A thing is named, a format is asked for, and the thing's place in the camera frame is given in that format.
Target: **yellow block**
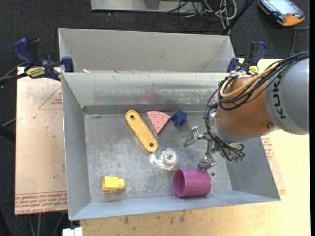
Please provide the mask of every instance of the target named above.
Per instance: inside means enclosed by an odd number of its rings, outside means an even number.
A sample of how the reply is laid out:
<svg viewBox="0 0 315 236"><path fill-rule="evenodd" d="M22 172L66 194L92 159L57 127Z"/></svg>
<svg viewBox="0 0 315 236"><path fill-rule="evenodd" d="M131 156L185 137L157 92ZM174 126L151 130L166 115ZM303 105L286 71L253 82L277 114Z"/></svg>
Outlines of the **yellow block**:
<svg viewBox="0 0 315 236"><path fill-rule="evenodd" d="M123 189L125 181L118 179L118 177L105 176L102 181L103 191L116 191L117 189Z"/></svg>

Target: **cardboard sheet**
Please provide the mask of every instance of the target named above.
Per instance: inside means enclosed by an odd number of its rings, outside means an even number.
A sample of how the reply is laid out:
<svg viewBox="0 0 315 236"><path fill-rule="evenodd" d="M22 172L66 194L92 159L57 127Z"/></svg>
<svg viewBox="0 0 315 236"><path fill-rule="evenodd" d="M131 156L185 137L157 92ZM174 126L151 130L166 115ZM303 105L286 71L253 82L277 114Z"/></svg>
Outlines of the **cardboard sheet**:
<svg viewBox="0 0 315 236"><path fill-rule="evenodd" d="M15 214L67 210L61 84L17 81Z"/></svg>

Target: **electronic device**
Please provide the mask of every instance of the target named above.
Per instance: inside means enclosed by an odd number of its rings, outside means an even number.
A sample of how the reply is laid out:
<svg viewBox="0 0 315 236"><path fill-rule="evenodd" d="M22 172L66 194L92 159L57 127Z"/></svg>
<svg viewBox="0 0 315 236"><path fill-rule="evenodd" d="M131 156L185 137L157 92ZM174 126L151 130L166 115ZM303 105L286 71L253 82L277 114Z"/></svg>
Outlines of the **electronic device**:
<svg viewBox="0 0 315 236"><path fill-rule="evenodd" d="M259 7L273 21L282 26L292 26L302 22L304 12L290 0L259 0Z"/></svg>

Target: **yellow plastic handle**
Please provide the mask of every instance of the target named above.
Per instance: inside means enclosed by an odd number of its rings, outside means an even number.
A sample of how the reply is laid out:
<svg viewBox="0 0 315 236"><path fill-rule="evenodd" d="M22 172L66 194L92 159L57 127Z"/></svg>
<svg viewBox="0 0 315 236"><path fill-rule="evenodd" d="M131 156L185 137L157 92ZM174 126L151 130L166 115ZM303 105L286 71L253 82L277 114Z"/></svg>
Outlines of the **yellow plastic handle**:
<svg viewBox="0 0 315 236"><path fill-rule="evenodd" d="M147 152L157 151L158 142L135 110L129 110L125 120Z"/></svg>

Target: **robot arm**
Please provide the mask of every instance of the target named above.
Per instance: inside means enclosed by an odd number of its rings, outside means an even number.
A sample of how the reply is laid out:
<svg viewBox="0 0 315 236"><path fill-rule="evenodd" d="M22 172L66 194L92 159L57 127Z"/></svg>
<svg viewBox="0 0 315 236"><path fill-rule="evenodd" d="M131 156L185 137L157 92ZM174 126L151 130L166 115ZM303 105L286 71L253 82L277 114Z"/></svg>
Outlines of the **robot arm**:
<svg viewBox="0 0 315 236"><path fill-rule="evenodd" d="M198 164L208 169L216 164L211 154L219 152L229 161L243 160L242 141L275 129L293 134L309 133L309 51L280 60L259 74L241 69L219 83L205 107L205 134L196 127L187 146L207 139L206 157Z"/></svg>

